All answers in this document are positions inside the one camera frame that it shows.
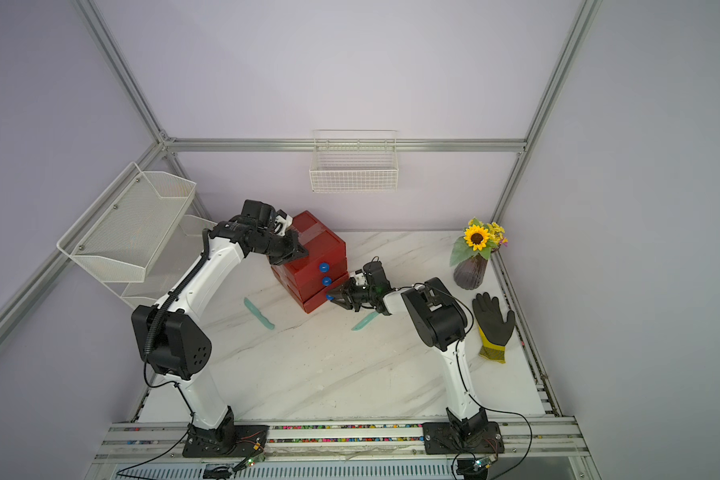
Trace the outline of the teal fruit knife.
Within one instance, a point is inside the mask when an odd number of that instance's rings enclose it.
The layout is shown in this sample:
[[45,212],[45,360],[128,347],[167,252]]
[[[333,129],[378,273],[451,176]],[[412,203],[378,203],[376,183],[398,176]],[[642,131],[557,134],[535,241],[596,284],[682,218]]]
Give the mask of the teal fruit knife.
[[359,321],[356,325],[354,325],[352,327],[352,331],[360,331],[360,330],[364,329],[378,316],[379,316],[379,313],[376,311],[373,311],[372,313],[368,313],[361,321]]
[[246,309],[268,330],[274,330],[275,325],[258,309],[258,307],[248,298],[243,299]]

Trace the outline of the red drawer cabinet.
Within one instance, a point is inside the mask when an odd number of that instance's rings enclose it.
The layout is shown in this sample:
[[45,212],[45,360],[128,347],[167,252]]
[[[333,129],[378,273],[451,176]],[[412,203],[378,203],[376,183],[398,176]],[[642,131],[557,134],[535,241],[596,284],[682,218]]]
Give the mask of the red drawer cabinet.
[[332,299],[330,291],[348,278],[346,242],[309,211],[293,219],[291,228],[308,255],[273,266],[275,278],[307,314]]

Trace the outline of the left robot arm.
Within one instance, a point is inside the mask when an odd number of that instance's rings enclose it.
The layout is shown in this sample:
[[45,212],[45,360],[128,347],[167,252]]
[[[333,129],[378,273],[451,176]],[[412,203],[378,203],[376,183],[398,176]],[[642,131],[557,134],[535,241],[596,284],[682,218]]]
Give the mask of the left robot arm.
[[233,410],[206,368],[212,342],[199,321],[224,280],[249,254],[264,255],[273,266],[307,256],[292,222],[269,204],[245,201],[240,214],[203,230],[197,260],[166,294],[132,312],[145,369],[173,386],[188,409],[186,458],[247,455],[266,436],[266,427],[236,430]]

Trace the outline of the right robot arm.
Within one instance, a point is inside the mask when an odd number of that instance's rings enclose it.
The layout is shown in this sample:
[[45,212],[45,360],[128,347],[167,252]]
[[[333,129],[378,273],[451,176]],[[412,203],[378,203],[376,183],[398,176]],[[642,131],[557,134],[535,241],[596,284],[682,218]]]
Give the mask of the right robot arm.
[[382,263],[375,260],[331,288],[327,299],[346,310],[371,309],[384,316],[403,316],[412,322],[423,344],[439,352],[447,419],[422,424],[427,454],[486,454],[496,460],[505,452],[499,424],[491,421],[487,410],[474,399],[465,352],[460,347],[467,335],[467,316],[439,278],[394,288]]

